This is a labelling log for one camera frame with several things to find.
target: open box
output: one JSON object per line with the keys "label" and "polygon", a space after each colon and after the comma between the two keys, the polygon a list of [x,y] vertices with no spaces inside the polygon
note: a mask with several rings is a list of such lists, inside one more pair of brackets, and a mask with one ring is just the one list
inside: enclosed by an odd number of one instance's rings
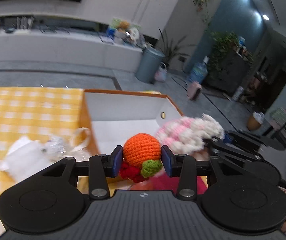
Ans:
{"label": "open box", "polygon": [[[90,124],[85,120],[87,114]],[[167,95],[85,90],[80,122],[91,125],[93,134],[89,151],[109,155],[133,135],[147,133],[154,136],[163,124],[182,116]]]}

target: black circular motor housing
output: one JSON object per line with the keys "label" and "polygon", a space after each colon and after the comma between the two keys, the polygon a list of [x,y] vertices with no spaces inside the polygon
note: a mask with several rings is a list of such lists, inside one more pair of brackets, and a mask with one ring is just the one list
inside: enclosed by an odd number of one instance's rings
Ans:
{"label": "black circular motor housing", "polygon": [[223,228],[258,234],[286,220],[286,194],[254,176],[224,176],[202,195],[205,214]]}
{"label": "black circular motor housing", "polygon": [[21,233],[58,230],[75,221],[84,208],[82,193],[61,177],[32,176],[0,196],[0,220]]}

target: gray trash can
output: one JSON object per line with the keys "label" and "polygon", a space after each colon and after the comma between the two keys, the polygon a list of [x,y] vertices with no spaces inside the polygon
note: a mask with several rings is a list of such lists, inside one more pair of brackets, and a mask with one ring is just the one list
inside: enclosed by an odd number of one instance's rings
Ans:
{"label": "gray trash can", "polygon": [[162,52],[153,48],[146,49],[135,77],[144,83],[150,83],[164,58]]}

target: crocheted toy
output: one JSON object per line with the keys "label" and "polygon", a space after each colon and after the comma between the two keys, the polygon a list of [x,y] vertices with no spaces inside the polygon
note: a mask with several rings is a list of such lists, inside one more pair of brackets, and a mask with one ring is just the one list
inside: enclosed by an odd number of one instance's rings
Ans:
{"label": "crocheted toy", "polygon": [[167,122],[156,133],[161,145],[167,145],[174,154],[188,154],[204,149],[203,139],[223,139],[224,129],[207,114],[202,118],[182,117]]}
{"label": "crocheted toy", "polygon": [[126,141],[123,158],[120,175],[135,183],[147,180],[162,169],[160,143],[146,133],[139,133]]}

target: trash can lid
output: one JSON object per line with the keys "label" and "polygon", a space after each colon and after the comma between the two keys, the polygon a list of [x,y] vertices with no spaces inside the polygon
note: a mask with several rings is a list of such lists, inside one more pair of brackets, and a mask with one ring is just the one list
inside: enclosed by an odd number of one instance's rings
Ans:
{"label": "trash can lid", "polygon": [[153,57],[165,58],[165,55],[163,54],[163,52],[161,52],[157,49],[147,48],[145,51],[146,51],[146,53],[151,54]]}

